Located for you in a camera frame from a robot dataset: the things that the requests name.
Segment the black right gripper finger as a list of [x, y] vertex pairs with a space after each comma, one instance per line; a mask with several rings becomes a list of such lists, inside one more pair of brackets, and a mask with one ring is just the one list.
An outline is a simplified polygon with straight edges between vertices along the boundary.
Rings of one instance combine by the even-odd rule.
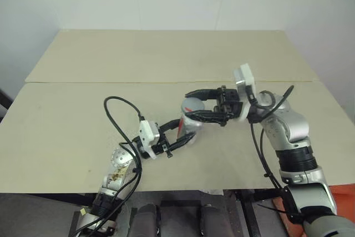
[[187, 117], [203, 123], [216, 123], [224, 127], [229, 120], [227, 113], [213, 112], [211, 110], [196, 110], [187, 112]]
[[197, 98], [201, 101], [217, 99], [220, 95], [219, 89], [198, 89], [185, 94], [185, 98]]

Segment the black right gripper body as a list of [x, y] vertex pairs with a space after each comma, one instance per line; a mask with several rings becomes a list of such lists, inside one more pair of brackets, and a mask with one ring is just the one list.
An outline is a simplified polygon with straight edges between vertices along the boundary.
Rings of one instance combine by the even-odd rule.
[[243, 102], [236, 89], [217, 88], [214, 112], [227, 114], [235, 119], [240, 116]]

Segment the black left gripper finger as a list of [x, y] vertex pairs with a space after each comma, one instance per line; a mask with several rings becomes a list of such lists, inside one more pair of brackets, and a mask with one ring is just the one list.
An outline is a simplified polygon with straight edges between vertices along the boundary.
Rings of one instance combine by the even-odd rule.
[[167, 153], [171, 153], [173, 150], [176, 150], [178, 148], [183, 147], [184, 145], [186, 145], [189, 141], [191, 141], [194, 136], [196, 135], [195, 132], [191, 132], [191, 133], [187, 133], [184, 136], [177, 138], [176, 142], [172, 143], [169, 145], [168, 149], [167, 149]]
[[174, 130], [179, 127], [180, 119], [171, 120], [165, 124], [159, 126], [159, 133], [162, 137], [168, 130]]

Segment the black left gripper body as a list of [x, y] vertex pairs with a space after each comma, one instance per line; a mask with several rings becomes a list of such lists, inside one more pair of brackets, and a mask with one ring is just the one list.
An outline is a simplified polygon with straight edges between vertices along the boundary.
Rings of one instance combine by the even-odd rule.
[[152, 150], [155, 155], [165, 153], [168, 158], [171, 158], [173, 156], [173, 154], [171, 152], [170, 142], [168, 141], [168, 138], [166, 137], [165, 134], [162, 134], [160, 136], [158, 142], [152, 146]]

